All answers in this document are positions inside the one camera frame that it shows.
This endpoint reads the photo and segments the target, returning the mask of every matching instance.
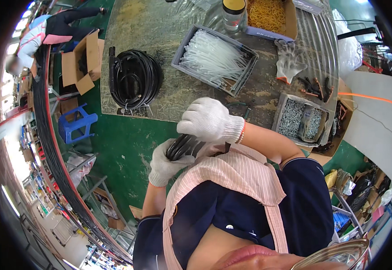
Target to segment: hand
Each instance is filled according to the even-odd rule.
[[[244,119],[229,114],[220,101],[211,98],[195,100],[182,114],[177,132],[195,135],[203,142],[223,140],[236,143],[244,128]]]
[[[156,187],[164,187],[177,172],[190,164],[193,164],[195,158],[192,155],[185,155],[176,161],[170,161],[166,157],[166,151],[175,139],[168,139],[161,145],[157,146],[152,153],[150,162],[151,172],[148,176],[150,183]]]

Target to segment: yellow lid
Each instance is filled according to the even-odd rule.
[[[223,0],[223,5],[231,10],[241,10],[246,6],[244,0]]]

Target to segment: lips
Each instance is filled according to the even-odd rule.
[[[235,251],[232,251],[231,256],[229,256],[229,258],[224,263],[222,263],[221,269],[229,267],[232,264],[244,261],[248,257],[257,254],[265,255],[265,256],[273,256],[273,255],[277,255],[278,253],[272,249],[260,245],[250,245],[250,246],[242,247]]]

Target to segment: worn table surface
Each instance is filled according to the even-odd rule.
[[[281,92],[306,97],[334,111],[339,84],[338,49],[331,9],[328,0],[324,1],[325,7],[319,16],[296,9],[298,20],[296,44],[304,49],[299,60],[306,63],[308,68],[295,76],[292,83],[287,85],[275,78],[278,57],[274,42],[247,35],[242,31],[235,34],[227,33],[223,29],[221,2],[204,11],[190,0],[174,3],[160,0],[116,0],[107,28],[103,53],[100,84],[102,113],[123,116],[133,114],[134,117],[178,122],[191,102],[209,96],[224,104],[232,101],[254,101],[247,121],[271,128]],[[259,60],[252,74],[236,98],[170,66],[182,38],[193,24],[204,25],[229,35],[259,54]],[[158,97],[150,106],[152,112],[146,107],[131,112],[126,111],[113,101],[108,86],[110,46],[116,47],[117,54],[132,48],[146,51],[161,64],[164,82]],[[321,83],[329,77],[330,84],[334,86],[333,96],[324,104],[317,97],[301,93],[302,85],[297,77],[317,77]],[[244,115],[247,109],[243,106],[233,106],[230,110],[232,114]]]

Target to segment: orange cable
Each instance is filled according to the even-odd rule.
[[[392,100],[384,99],[384,98],[378,98],[378,97],[373,97],[371,95],[366,95],[366,94],[355,94],[355,93],[346,93],[346,92],[339,92],[337,94],[338,95],[355,95],[355,96],[362,97],[362,98],[382,100],[382,101],[386,101],[386,102],[392,104]]]

